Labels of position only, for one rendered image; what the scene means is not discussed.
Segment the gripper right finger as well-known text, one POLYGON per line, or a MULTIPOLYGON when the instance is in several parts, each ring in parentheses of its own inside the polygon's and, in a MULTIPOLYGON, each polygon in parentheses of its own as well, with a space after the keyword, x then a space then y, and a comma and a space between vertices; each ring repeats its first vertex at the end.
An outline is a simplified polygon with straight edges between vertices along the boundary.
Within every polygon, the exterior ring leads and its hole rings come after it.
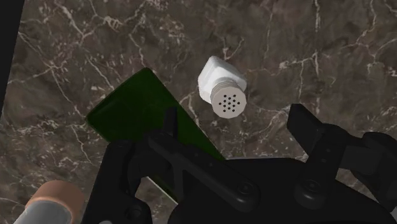
POLYGON ((323 207, 339 169, 351 171, 382 207, 397 208, 397 140, 381 132, 362 137, 319 121, 302 104, 292 104, 288 131, 308 154, 295 184, 296 201, 308 209, 323 207))

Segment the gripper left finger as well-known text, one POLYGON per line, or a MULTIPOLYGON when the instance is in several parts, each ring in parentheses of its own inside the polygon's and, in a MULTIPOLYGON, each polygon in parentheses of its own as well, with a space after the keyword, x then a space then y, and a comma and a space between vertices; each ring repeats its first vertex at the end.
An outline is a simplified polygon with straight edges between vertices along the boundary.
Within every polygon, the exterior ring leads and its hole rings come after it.
POLYGON ((81 224, 153 224, 151 209, 136 198, 146 176, 173 177, 173 194, 187 197, 185 174, 205 185, 234 209, 248 213, 260 201, 260 190, 210 154, 178 141, 177 109, 165 112, 163 127, 142 141, 119 139, 107 145, 81 224))

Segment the dark green flat board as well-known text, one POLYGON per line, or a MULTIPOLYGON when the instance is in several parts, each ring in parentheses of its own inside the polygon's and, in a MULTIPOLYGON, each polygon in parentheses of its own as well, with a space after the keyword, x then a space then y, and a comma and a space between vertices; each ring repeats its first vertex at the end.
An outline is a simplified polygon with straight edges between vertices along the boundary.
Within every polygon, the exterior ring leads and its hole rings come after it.
POLYGON ((151 178, 176 199, 172 166, 148 146, 147 136, 161 129, 164 115, 176 108, 177 140, 186 149, 223 156, 149 68, 132 75, 87 115, 87 123, 108 143, 89 202, 133 197, 141 179, 151 178))

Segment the white salt shaker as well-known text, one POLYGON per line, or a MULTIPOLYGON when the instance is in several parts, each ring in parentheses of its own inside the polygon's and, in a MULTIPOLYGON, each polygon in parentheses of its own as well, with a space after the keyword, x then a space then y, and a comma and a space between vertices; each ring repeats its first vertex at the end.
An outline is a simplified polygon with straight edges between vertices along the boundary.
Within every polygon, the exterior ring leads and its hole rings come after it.
POLYGON ((212 106, 219 117, 231 119, 244 111, 247 81, 233 65, 211 56, 197 81, 200 97, 212 106))

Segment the brown and grey cylinder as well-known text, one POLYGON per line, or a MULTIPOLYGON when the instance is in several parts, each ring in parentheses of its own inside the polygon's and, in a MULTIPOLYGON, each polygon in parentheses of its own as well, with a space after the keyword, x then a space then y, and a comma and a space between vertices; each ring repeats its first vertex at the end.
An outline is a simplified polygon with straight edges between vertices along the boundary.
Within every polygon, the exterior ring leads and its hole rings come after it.
POLYGON ((13 224, 74 224, 85 201, 82 191, 61 180, 42 184, 13 224))

